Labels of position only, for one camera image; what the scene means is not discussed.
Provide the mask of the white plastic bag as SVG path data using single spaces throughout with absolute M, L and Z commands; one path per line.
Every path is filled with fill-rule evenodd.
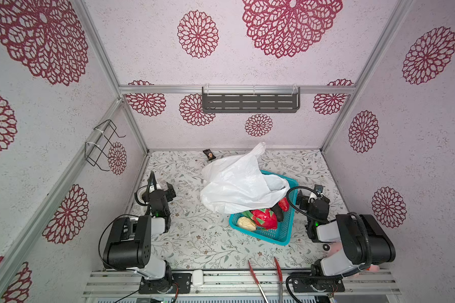
M 278 175 L 263 174 L 258 159 L 264 155 L 261 142 L 244 155 L 218 159 L 202 169 L 202 204 L 212 212 L 235 214 L 271 208 L 283 199 L 289 183 Z

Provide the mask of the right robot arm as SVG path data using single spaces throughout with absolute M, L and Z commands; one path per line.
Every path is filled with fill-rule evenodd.
M 291 200 L 292 192 L 303 190 L 310 191 L 317 197 L 306 210 L 297 207 Z M 326 197 L 305 186 L 289 189 L 286 199 L 290 207 L 307 218 L 305 228 L 312 242 L 341 245 L 339 251 L 317 260 L 311 266 L 311 278 L 342 279 L 368 270 L 372 265 L 395 260 L 394 244 L 373 215 L 349 212 L 328 220 L 329 203 Z

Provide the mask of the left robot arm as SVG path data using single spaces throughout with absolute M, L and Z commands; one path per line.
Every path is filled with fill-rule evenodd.
M 169 263 L 152 255 L 152 238 L 171 227 L 169 202 L 176 193 L 172 184 L 166 185 L 163 189 L 152 171 L 147 184 L 134 193 L 145 214 L 122 214 L 105 228 L 109 235 L 104 248 L 98 245 L 98 252 L 106 269 L 132 271 L 146 281 L 172 280 Z

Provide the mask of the white mug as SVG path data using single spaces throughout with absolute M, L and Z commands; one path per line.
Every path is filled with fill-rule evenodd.
M 150 204 L 150 188 L 151 186 L 142 186 L 134 194 L 135 201 L 138 205 L 147 207 Z

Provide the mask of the red strawberry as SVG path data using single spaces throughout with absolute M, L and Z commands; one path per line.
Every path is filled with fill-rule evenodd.
M 283 212 L 288 212 L 290 210 L 290 204 L 286 198 L 281 199 L 278 202 L 278 206 L 282 209 Z

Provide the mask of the pink pig plush toy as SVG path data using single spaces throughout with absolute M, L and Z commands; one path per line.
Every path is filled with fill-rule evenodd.
M 323 250 L 326 252 L 326 257 L 330 257 L 337 253 L 338 251 L 341 251 L 343 248 L 343 245 L 341 242 L 335 242 L 332 244 L 324 243 L 322 246 Z M 369 272 L 378 272 L 380 271 L 380 266 L 379 265 L 371 265 L 366 271 Z

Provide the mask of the dark avocado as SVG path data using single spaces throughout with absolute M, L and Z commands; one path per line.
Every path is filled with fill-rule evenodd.
M 271 208 L 271 211 L 275 214 L 278 222 L 282 222 L 284 220 L 284 211 L 278 204 L 274 205 Z

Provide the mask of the teal plastic basket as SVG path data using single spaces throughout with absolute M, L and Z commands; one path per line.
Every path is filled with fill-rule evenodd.
M 276 244 L 280 246 L 287 246 L 291 240 L 291 233 L 293 229 L 295 209 L 290 207 L 287 212 L 284 212 L 284 220 L 278 223 L 277 229 L 265 230 L 257 229 L 256 231 L 247 231 L 241 227 L 237 226 L 237 221 L 242 217 L 241 213 L 231 214 L 229 223 L 230 226 L 242 234 L 255 237 L 262 241 Z

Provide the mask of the white adapter box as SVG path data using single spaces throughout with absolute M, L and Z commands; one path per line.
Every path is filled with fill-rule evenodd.
M 201 287 L 204 284 L 204 273 L 203 270 L 194 270 L 192 272 L 192 285 L 194 287 Z

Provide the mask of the red handled tongs right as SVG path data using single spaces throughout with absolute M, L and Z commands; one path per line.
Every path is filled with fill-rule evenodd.
M 278 274 L 278 285 L 279 285 L 279 292 L 278 292 L 278 303 L 283 303 L 283 273 L 279 264 L 277 257 L 274 257 L 274 262 L 276 265 L 276 271 Z

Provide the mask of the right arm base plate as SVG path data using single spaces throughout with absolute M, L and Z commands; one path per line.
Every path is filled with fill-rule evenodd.
M 297 293 L 302 292 L 344 292 L 345 286 L 340 276 L 313 276 L 309 273 L 292 273 L 286 280 Z

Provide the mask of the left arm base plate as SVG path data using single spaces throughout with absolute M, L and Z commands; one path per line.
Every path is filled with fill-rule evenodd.
M 192 274 L 171 273 L 158 280 L 141 279 L 139 294 L 188 294 L 192 285 Z

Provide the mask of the grey wall shelf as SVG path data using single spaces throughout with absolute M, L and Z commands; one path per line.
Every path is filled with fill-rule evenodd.
M 201 104 L 208 114 L 290 114 L 300 109 L 300 94 L 211 93 L 202 87 Z

